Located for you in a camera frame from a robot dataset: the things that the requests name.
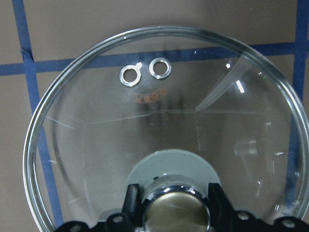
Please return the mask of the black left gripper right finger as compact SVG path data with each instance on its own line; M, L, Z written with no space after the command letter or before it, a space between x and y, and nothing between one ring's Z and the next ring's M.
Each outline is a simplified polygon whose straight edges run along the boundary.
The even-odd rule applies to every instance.
M235 209L218 183L208 186L211 226L216 232L236 232Z

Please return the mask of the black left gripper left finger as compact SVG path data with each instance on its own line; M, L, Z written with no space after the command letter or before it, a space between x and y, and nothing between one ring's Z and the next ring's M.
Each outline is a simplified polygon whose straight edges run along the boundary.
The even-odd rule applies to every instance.
M142 205L139 184L130 184L127 187L122 207L124 232L134 232L142 225Z

